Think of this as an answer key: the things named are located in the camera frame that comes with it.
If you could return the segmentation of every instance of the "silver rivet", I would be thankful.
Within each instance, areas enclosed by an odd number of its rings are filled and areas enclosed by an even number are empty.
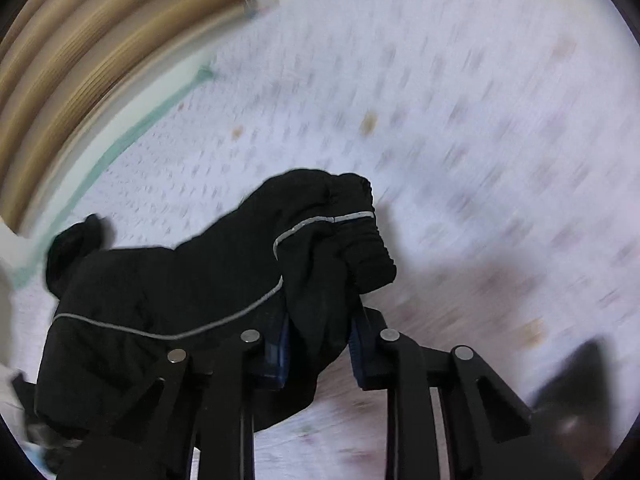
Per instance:
[[[172,363],[180,363],[185,360],[187,357],[187,352],[185,352],[182,348],[174,348],[167,355],[166,358],[169,359]]]
[[[395,328],[384,328],[380,331],[380,337],[384,341],[398,341],[400,333]]]
[[[459,346],[454,353],[458,359],[463,361],[469,361],[474,356],[474,351],[468,346]]]
[[[260,339],[260,332],[254,330],[253,328],[250,328],[249,330],[245,330],[240,334],[240,339],[242,339],[242,341],[244,341],[245,343],[255,343],[256,341],[258,341],[258,339]]]

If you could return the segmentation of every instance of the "green tape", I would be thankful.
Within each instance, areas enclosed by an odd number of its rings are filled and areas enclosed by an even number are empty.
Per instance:
[[[110,164],[116,160],[130,145],[138,140],[149,128],[156,124],[167,112],[173,108],[178,102],[186,97],[194,88],[201,85],[205,81],[209,81],[215,78],[215,74],[209,67],[201,67],[198,73],[195,75],[193,81],[183,86],[175,94],[171,95],[165,101],[160,103],[156,108],[149,112],[144,118],[130,127],[124,135],[119,137],[98,159],[94,167],[84,178],[80,186],[73,193],[66,205],[57,214],[55,220],[49,226],[47,233],[37,242],[36,247],[31,253],[31,257],[25,266],[20,269],[15,269],[11,273],[9,279],[14,287],[14,290],[24,287],[33,274],[35,273],[38,263],[43,259],[44,254],[53,238],[58,234],[58,230],[62,225],[62,222],[69,216],[73,208],[78,201],[87,192],[87,190],[94,184],[98,177],[106,170]]]

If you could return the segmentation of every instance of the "dotted fabric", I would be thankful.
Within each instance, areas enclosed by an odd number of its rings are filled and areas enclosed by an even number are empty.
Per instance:
[[[218,49],[196,88],[104,171],[67,224],[172,245],[290,168],[374,190],[396,282],[369,294],[423,345],[467,344],[525,400],[609,343],[614,443],[640,409],[640,70],[531,0],[301,0]],[[32,379],[54,301],[15,295]],[[385,394],[346,356],[316,402],[255,437],[258,478],[381,478]]]

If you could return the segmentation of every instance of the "white reflective stripe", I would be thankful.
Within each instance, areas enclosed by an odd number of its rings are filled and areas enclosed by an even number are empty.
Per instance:
[[[358,219],[358,218],[375,218],[375,217],[376,216],[371,211],[359,211],[357,213],[350,213],[348,215],[342,215],[342,216],[314,216],[312,218],[307,218],[306,220],[303,220],[302,222],[299,222],[298,224],[294,225],[291,229],[289,229],[287,231],[284,231],[280,236],[278,236],[275,239],[275,241],[273,242],[273,256],[275,256],[276,260],[278,259],[278,252],[277,252],[278,245],[283,240],[286,240],[291,235],[297,233],[304,226],[307,226],[309,224],[313,224],[314,222],[337,223],[337,222],[347,222],[349,220],[355,220],[355,219]],[[263,297],[261,297],[260,299],[254,301],[249,306],[246,306],[244,309],[239,310],[238,312],[232,314],[231,316],[226,316],[226,317],[223,317],[222,319],[219,319],[217,321],[212,321],[211,323],[207,323],[206,325],[199,326],[199,327],[194,328],[192,330],[187,330],[187,332],[181,332],[179,334],[174,334],[174,335],[153,334],[153,333],[150,333],[150,332],[144,332],[142,330],[137,330],[135,328],[130,328],[128,326],[121,326],[121,325],[116,325],[116,324],[113,324],[113,323],[104,323],[102,321],[96,321],[95,319],[91,319],[91,318],[85,317],[85,316],[79,316],[78,314],[66,314],[66,313],[57,314],[57,316],[53,318],[53,321],[51,321],[51,324],[53,325],[57,319],[61,319],[63,317],[66,317],[66,318],[71,318],[71,319],[77,319],[77,320],[80,320],[80,321],[84,321],[85,323],[89,323],[89,324],[92,324],[94,326],[99,326],[101,328],[111,328],[113,330],[119,330],[120,332],[127,332],[127,333],[130,333],[130,334],[141,335],[141,336],[144,336],[144,337],[149,337],[151,339],[159,339],[159,340],[162,340],[162,341],[176,341],[177,339],[183,339],[185,337],[190,337],[192,335],[197,335],[197,334],[200,334],[202,332],[206,332],[207,330],[211,330],[212,328],[219,327],[221,325],[224,325],[226,323],[234,321],[234,320],[244,316],[245,314],[248,314],[252,310],[254,310],[257,307],[259,307],[261,304],[263,304],[265,301],[267,301],[271,296],[276,294],[282,288],[283,283],[284,283],[283,277],[280,276],[280,279],[278,280],[278,284],[276,286],[274,286]]]

